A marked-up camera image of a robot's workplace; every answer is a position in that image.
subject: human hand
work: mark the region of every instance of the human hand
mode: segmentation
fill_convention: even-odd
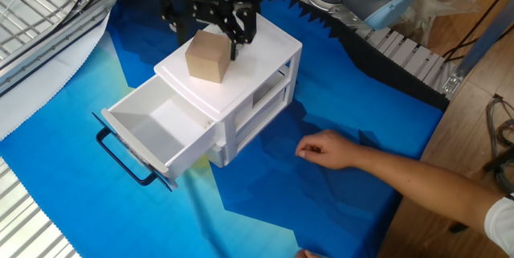
[[[339,170],[356,166],[367,150],[333,130],[305,136],[296,147],[296,155],[329,169]]]
[[[296,253],[295,258],[320,258],[320,257],[312,254],[309,250],[299,250]]]

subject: white cabinet top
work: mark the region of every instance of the white cabinet top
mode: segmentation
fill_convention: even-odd
[[[218,26],[205,31],[222,35]],[[189,75],[186,50],[191,40],[155,66],[155,72],[175,91],[214,121],[223,120],[297,53],[302,44],[257,14],[257,34],[239,49],[221,84]]]

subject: white plastic drawer unit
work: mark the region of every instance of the white plastic drawer unit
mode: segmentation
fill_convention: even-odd
[[[213,25],[205,31],[222,35]],[[221,84],[189,76],[190,41],[155,67],[156,75],[103,109],[112,129],[97,140],[140,184],[170,189],[203,154],[224,167],[292,101],[302,44],[257,16],[253,42],[239,49]],[[152,173],[139,179],[103,144],[109,133]]]

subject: light blue fabric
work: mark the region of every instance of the light blue fabric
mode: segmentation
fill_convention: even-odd
[[[225,211],[207,163],[178,179],[135,183],[96,143],[91,112],[129,92],[117,60],[97,48],[47,105],[0,142],[0,156],[77,252],[88,257],[289,257],[292,231]],[[106,138],[141,177],[148,174]]]

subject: person's fingers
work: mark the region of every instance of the person's fingers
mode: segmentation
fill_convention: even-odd
[[[313,152],[310,150],[304,150],[304,149],[302,149],[300,152],[298,152],[298,156],[300,158],[306,159],[310,162],[314,162],[317,164],[319,164],[321,162],[321,160],[323,159],[323,154]]]
[[[307,255],[305,254],[305,251],[302,249],[302,250],[299,250],[296,255],[295,255],[295,258],[306,258]]]
[[[307,258],[320,258],[319,256],[312,254],[309,250],[304,250],[304,254]]]
[[[313,134],[310,136],[305,136],[301,139],[301,141],[298,143],[298,146],[296,147],[296,155],[300,154],[300,151],[302,149],[307,149],[307,146],[315,146],[316,148],[321,148],[323,140],[318,134]]]

